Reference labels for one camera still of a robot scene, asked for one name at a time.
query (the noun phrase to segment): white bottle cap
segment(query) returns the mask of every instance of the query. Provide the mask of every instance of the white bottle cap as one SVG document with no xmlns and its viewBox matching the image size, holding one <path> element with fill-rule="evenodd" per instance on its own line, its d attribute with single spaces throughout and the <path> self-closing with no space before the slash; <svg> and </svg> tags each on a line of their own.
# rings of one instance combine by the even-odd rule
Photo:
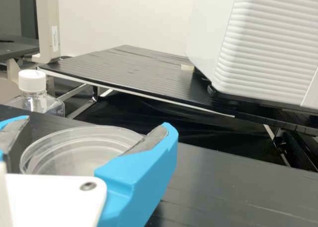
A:
<svg viewBox="0 0 318 227">
<path fill-rule="evenodd" d="M 42 71 L 22 70 L 19 72 L 19 89 L 24 92 L 42 92 L 46 90 L 46 76 Z"/>
</svg>

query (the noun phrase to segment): blue clamp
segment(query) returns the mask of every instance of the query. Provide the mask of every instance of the blue clamp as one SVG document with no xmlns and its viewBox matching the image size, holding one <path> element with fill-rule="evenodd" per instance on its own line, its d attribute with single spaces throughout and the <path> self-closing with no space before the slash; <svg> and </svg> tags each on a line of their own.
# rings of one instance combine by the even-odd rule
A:
<svg viewBox="0 0 318 227">
<path fill-rule="evenodd" d="M 166 135 L 160 137 L 163 129 Z M 163 123 L 125 154 L 95 170 L 94 175 L 107 184 L 98 227 L 147 223 L 175 170 L 177 144 L 177 130 Z"/>
<path fill-rule="evenodd" d="M 11 119 L 3 120 L 0 122 L 0 130 L 4 129 L 4 127 L 10 123 L 13 123 L 13 122 L 19 121 L 19 120 L 26 120 L 28 118 L 29 118 L 29 116 L 22 115 L 22 116 L 17 116 L 17 117 L 11 118 Z"/>
</svg>

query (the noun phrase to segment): white wall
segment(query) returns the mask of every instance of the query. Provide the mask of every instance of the white wall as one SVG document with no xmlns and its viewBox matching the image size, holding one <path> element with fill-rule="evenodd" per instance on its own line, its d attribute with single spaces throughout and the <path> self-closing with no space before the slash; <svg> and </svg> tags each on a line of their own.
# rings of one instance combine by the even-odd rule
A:
<svg viewBox="0 0 318 227">
<path fill-rule="evenodd" d="M 60 0 L 63 55 L 128 44 L 184 55 L 194 0 Z"/>
</svg>

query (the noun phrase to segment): petri dish lid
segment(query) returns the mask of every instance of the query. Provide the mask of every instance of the petri dish lid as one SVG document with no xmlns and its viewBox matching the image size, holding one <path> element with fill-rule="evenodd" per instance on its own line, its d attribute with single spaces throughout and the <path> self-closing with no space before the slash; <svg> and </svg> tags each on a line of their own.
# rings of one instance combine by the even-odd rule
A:
<svg viewBox="0 0 318 227">
<path fill-rule="evenodd" d="M 23 152 L 25 174 L 93 176 L 94 170 L 143 138 L 114 126 L 84 126 L 62 130 L 34 142 Z"/>
</svg>

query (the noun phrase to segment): ribbed panel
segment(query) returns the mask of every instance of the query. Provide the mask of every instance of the ribbed panel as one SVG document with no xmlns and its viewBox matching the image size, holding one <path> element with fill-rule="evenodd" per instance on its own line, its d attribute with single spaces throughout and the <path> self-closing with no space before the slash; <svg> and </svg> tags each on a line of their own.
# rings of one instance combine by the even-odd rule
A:
<svg viewBox="0 0 318 227">
<path fill-rule="evenodd" d="M 318 0 L 235 0 L 214 87 L 300 104 L 318 65 Z"/>
</svg>

